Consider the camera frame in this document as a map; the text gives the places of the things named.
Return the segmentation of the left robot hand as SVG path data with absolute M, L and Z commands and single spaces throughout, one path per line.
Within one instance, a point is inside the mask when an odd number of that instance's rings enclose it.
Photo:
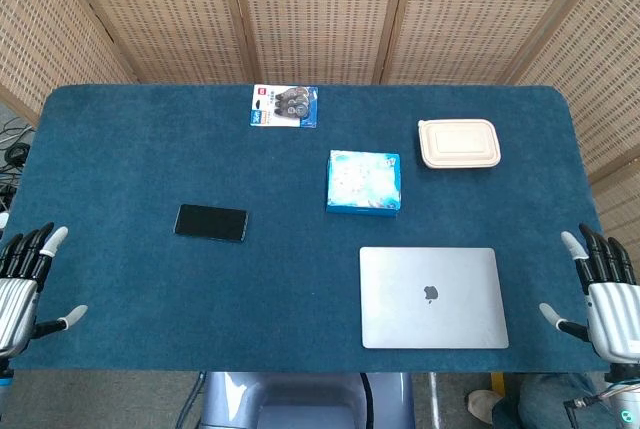
M 67 331 L 88 311 L 79 305 L 67 315 L 38 323 L 37 309 L 53 259 L 68 228 L 52 222 L 14 235 L 1 248 L 1 363 L 20 355 L 32 340 Z

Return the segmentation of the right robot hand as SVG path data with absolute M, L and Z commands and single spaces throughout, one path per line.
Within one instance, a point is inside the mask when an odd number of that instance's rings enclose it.
M 589 343 L 611 364 L 639 363 L 639 283 L 631 258 L 615 238 L 606 238 L 582 223 L 583 242 L 569 231 L 561 241 L 578 274 L 586 305 L 587 323 L 581 325 L 560 316 L 547 303 L 539 310 L 556 330 Z

